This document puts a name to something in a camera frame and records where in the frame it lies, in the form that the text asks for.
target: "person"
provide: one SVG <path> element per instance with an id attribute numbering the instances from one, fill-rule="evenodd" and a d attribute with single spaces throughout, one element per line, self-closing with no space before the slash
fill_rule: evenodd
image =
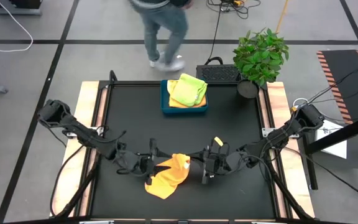
<path id="1" fill-rule="evenodd" d="M 144 44 L 150 66 L 165 72 L 179 71 L 185 62 L 175 56 L 188 30 L 185 9 L 193 0 L 130 0 L 144 23 Z M 171 32 L 164 52 L 157 50 L 157 32 L 164 27 Z"/>

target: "white sneaker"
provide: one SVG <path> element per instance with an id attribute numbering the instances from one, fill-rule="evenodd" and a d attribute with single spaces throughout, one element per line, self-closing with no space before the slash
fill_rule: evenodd
<path id="1" fill-rule="evenodd" d="M 157 62 L 155 68 L 163 72 L 176 72 L 185 67 L 185 61 L 175 58 L 171 64 L 167 65 L 163 62 Z"/>
<path id="2" fill-rule="evenodd" d="M 161 61 L 161 59 L 164 57 L 164 52 L 161 52 L 160 53 L 160 58 L 158 60 L 156 60 L 155 62 L 153 61 L 149 61 L 150 62 L 150 67 L 154 68 L 155 67 L 155 64 L 158 62 L 158 61 Z"/>

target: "white paper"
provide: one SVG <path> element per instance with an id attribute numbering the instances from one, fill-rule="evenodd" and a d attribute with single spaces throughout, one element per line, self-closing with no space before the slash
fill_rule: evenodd
<path id="1" fill-rule="evenodd" d="M 334 133 L 341 128 L 343 127 L 325 120 L 323 126 L 316 131 L 316 140 L 319 140 L 331 133 Z M 333 146 L 323 149 L 322 151 L 346 159 L 347 141 L 345 140 L 343 142 L 337 143 Z"/>

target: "black flower pot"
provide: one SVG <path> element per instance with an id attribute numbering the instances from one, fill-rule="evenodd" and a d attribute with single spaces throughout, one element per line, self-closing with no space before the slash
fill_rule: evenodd
<path id="1" fill-rule="evenodd" d="M 259 86 L 249 80 L 241 80 L 237 84 L 237 95 L 246 98 L 253 99 L 259 93 Z"/>

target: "jeans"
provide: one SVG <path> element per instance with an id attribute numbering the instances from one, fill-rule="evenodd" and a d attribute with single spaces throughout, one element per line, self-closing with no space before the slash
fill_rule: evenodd
<path id="1" fill-rule="evenodd" d="M 172 32 L 163 58 L 165 64 L 171 63 L 188 30 L 184 10 L 170 3 L 156 9 L 144 9 L 133 3 L 132 6 L 144 23 L 144 44 L 150 61 L 154 62 L 160 58 L 157 50 L 157 32 L 160 27 Z"/>

